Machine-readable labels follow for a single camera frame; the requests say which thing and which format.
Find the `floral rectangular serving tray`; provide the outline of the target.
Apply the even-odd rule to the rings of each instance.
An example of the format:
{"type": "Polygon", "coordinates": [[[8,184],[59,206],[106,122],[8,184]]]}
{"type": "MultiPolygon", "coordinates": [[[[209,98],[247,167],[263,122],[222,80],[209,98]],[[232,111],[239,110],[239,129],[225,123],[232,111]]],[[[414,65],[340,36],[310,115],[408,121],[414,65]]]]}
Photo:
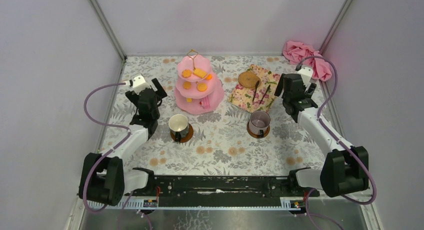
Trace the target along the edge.
{"type": "Polygon", "coordinates": [[[231,94],[229,95],[228,102],[249,113],[253,113],[256,110],[262,110],[268,113],[276,99],[276,96],[274,96],[274,92],[276,90],[281,75],[254,64],[250,65],[246,71],[252,71],[261,80],[258,89],[258,94],[256,95],[254,103],[252,102],[252,98],[254,95],[255,87],[245,88],[239,84],[239,81],[236,84],[235,88],[232,90],[231,94]],[[268,85],[271,85],[270,91],[265,96],[262,104],[258,104],[260,99],[262,98],[263,92],[265,92],[268,85]]]}

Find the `round orange cookie toy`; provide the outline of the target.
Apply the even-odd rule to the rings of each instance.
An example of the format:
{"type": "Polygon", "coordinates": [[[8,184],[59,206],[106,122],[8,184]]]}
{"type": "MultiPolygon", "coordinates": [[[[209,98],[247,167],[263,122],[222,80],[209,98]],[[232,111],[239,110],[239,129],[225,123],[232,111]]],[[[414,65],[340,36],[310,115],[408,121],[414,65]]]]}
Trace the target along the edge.
{"type": "Polygon", "coordinates": [[[185,90],[189,90],[192,87],[192,83],[189,81],[185,81],[182,86],[185,90]]]}

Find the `orange flower cookie toy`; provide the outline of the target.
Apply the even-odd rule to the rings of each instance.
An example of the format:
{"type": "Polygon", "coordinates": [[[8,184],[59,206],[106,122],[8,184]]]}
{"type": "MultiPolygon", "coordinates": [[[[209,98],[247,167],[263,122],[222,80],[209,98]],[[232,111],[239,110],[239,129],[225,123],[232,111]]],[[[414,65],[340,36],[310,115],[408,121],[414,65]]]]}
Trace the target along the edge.
{"type": "Polygon", "coordinates": [[[192,71],[190,69],[185,69],[181,73],[181,76],[183,78],[189,78],[191,75],[192,75],[192,71]]]}

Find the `cream mug black handle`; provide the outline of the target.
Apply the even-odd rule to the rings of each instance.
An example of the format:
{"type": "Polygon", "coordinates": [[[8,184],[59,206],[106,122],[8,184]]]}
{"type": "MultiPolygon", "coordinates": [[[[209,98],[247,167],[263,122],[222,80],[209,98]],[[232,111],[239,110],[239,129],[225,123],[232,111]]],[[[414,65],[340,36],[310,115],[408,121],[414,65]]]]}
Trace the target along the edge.
{"type": "Polygon", "coordinates": [[[183,114],[173,115],[168,121],[168,127],[175,142],[181,143],[189,134],[188,118],[183,114]]]}

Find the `mauve mug black handle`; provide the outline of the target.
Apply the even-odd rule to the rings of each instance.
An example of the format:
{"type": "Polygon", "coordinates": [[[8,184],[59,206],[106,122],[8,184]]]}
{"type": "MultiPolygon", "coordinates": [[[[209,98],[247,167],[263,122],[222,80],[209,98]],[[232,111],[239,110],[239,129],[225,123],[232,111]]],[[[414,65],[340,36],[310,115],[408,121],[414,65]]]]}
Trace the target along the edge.
{"type": "Polygon", "coordinates": [[[263,110],[256,110],[251,114],[249,121],[251,121],[255,126],[265,127],[270,125],[271,118],[267,112],[263,110]]]}

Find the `small orange cookie toy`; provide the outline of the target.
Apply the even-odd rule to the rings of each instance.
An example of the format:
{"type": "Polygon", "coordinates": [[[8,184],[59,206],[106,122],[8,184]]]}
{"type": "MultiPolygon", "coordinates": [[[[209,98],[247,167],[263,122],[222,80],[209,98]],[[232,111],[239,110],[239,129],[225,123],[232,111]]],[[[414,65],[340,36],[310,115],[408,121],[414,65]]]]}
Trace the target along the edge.
{"type": "Polygon", "coordinates": [[[208,89],[208,85],[206,83],[198,83],[196,88],[199,92],[205,92],[208,89]]]}

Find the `pink cake slice toy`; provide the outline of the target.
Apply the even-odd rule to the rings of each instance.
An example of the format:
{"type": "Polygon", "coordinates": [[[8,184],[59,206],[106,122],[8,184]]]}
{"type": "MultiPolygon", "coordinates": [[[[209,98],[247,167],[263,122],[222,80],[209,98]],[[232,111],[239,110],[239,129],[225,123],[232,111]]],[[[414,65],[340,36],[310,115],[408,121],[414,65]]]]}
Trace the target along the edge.
{"type": "Polygon", "coordinates": [[[210,102],[208,99],[204,98],[199,102],[199,105],[203,108],[203,109],[209,109],[211,107],[210,102]]]}

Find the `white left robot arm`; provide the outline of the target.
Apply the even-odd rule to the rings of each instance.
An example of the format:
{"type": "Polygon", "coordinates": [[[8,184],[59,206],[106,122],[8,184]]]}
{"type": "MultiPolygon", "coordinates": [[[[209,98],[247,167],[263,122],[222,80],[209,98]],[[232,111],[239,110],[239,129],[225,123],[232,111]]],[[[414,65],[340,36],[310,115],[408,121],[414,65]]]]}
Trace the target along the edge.
{"type": "Polygon", "coordinates": [[[127,99],[136,107],[128,125],[109,124],[125,130],[123,139],[99,153],[88,153],[84,159],[78,196],[89,201],[116,206],[127,193],[139,191],[148,196],[155,190],[154,172],[135,167],[124,171],[124,164],[154,135],[160,118],[159,107],[167,93],[156,78],[146,82],[142,75],[122,82],[130,89],[127,99]]]}

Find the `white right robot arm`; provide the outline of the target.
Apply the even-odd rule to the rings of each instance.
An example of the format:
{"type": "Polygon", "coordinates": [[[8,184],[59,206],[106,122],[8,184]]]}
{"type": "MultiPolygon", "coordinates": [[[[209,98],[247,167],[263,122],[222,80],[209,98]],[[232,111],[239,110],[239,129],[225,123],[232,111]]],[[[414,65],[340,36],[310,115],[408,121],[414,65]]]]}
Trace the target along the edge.
{"type": "Polygon", "coordinates": [[[325,156],[320,169],[310,167],[291,170],[287,191],[293,196],[305,190],[322,190],[329,197],[361,192],[369,187],[367,150],[348,143],[328,121],[320,116],[318,105],[312,100],[316,84],[306,87],[300,74],[283,74],[275,96],[282,96],[282,105],[295,123],[315,141],[325,156]]]}

